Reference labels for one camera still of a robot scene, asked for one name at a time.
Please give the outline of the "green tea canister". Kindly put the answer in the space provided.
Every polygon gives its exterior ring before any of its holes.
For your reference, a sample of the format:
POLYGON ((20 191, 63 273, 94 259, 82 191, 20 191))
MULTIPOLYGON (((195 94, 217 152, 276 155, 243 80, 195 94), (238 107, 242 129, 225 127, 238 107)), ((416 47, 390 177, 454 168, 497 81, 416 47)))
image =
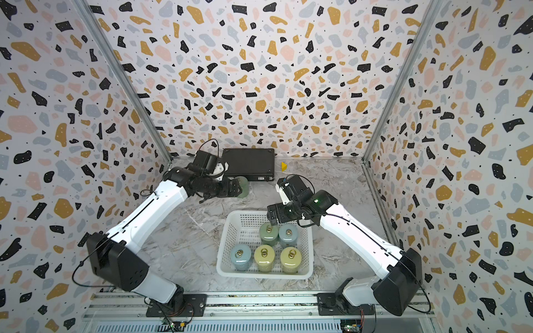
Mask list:
POLYGON ((237 176, 234 178, 240 187, 240 193, 237 198, 246 198, 249 194, 249 182, 244 176, 237 176))
POLYGON ((274 247, 278 243, 279 227, 270 222, 263 223, 259 229, 259 236, 263 244, 274 247))

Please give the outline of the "blue-grey tea canister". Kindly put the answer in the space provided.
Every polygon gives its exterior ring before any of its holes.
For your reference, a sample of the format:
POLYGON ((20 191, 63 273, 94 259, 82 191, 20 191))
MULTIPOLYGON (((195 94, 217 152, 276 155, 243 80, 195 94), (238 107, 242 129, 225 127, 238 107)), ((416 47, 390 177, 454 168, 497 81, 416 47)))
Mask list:
POLYGON ((297 247, 298 227, 291 223, 285 223, 278 229, 278 238, 283 248, 297 247))

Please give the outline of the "blue tea canister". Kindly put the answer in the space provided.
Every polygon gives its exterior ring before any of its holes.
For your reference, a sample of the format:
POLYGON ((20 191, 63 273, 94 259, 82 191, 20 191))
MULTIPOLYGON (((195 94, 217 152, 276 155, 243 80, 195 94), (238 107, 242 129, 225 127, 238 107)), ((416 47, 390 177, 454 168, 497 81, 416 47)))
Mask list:
POLYGON ((237 244, 230 251, 230 261, 237 271, 247 271, 251 267, 252 252, 246 244, 237 244))

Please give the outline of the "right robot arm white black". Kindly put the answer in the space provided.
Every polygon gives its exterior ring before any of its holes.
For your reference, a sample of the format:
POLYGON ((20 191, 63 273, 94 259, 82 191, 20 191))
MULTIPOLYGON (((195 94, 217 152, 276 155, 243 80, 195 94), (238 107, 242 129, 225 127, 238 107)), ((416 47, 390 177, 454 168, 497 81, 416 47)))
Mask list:
POLYGON ((423 290, 422 259, 410 248, 406 251, 389 243, 352 216, 332 194, 316 191, 303 176, 291 174, 276 183, 281 201, 267 208, 273 225, 306 221, 343 241, 373 270, 362 280, 346 279, 325 303, 332 312, 349 314, 362 305, 379 304, 395 316, 412 307, 412 299, 423 290))

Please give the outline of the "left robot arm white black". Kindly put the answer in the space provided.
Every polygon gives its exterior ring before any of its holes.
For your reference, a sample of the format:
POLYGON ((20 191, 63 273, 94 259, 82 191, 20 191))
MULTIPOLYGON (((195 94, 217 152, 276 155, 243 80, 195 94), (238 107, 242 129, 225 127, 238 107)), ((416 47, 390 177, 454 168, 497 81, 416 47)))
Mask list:
POLYGON ((246 197, 248 180, 226 176, 228 168, 218 155, 198 150, 189 165, 166 171, 158 187, 122 222, 105 233, 90 235, 86 241, 88 256, 81 263, 90 263, 94 275, 108 286, 178 311, 184 305, 183 287, 158 275, 138 253, 152 232, 188 198, 246 197))

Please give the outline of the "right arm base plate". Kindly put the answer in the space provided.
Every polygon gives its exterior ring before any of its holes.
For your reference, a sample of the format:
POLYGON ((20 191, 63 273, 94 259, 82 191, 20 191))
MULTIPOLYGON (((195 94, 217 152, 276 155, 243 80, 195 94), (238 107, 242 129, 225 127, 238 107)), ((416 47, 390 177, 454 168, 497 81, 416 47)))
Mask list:
POLYGON ((316 295, 317 306, 320 316, 373 316, 376 309, 373 305, 351 305, 343 295, 334 293, 319 293, 316 295))

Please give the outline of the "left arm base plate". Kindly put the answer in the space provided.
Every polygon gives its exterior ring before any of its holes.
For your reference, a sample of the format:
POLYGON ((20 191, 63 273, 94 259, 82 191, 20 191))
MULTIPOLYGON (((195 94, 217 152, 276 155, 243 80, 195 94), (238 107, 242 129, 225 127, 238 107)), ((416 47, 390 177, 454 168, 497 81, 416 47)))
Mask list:
POLYGON ((146 317, 202 317, 207 299, 207 294, 178 294, 168 303, 150 300, 146 317))

